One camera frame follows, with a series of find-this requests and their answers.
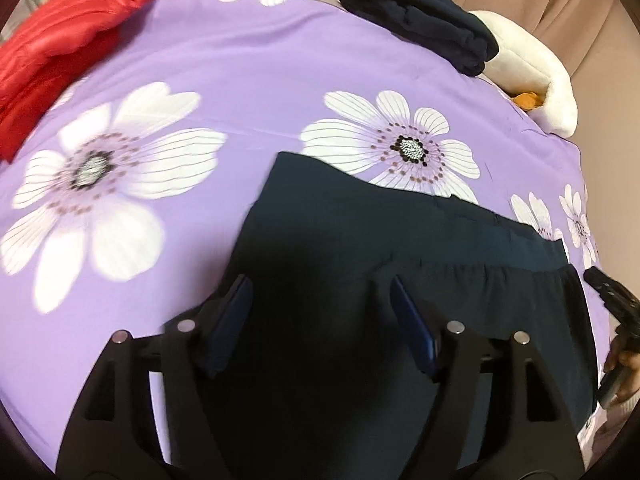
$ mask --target black clamp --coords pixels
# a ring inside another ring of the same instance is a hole
[[[482,337],[392,280],[390,300],[417,367],[440,383],[406,480],[575,480],[584,463],[564,400],[525,332]],[[460,470],[481,373],[494,386],[480,457]]]
[[[626,286],[597,267],[584,271],[584,281],[596,290],[605,308],[620,322],[617,330],[622,349],[640,352],[640,300]],[[597,393],[598,402],[605,410],[611,406],[620,386],[630,374],[631,370],[620,363],[605,374]]]
[[[114,333],[78,397],[60,447],[62,480],[232,480],[198,396],[196,375],[213,378],[236,346],[253,300],[239,276],[224,298],[166,333]],[[172,465],[164,462],[149,372],[162,372]]]

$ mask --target red jacket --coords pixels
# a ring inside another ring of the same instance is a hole
[[[0,46],[0,159],[11,162],[73,81],[112,52],[117,27],[151,0],[49,0]]]

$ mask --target dark navy folded clothing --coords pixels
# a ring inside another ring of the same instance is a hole
[[[281,153],[214,298],[238,274],[254,285],[252,310],[228,367],[201,389],[236,478],[401,475],[438,385],[402,339],[388,297],[396,274],[483,336],[529,333],[576,433],[594,409],[591,323],[562,242],[477,205]],[[461,466],[478,458],[491,382],[478,386]]]
[[[498,54],[486,25],[451,0],[340,0],[361,18],[413,41],[448,60],[460,73],[476,76]]]

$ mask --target white pillow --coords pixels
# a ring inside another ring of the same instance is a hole
[[[543,97],[544,104],[527,115],[546,134],[571,137],[578,124],[578,105],[569,73],[556,54],[500,14],[471,13],[484,22],[500,46],[498,55],[486,63],[484,75],[508,94],[535,92]]]

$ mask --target bed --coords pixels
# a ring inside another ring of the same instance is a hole
[[[491,81],[329,3],[155,1],[0,170],[0,399],[49,468],[110,335],[159,333],[215,290],[278,152],[456,195],[562,239],[580,273],[599,265],[574,144]],[[393,160],[401,129],[437,147],[436,173]],[[601,365],[609,319],[585,294]]]

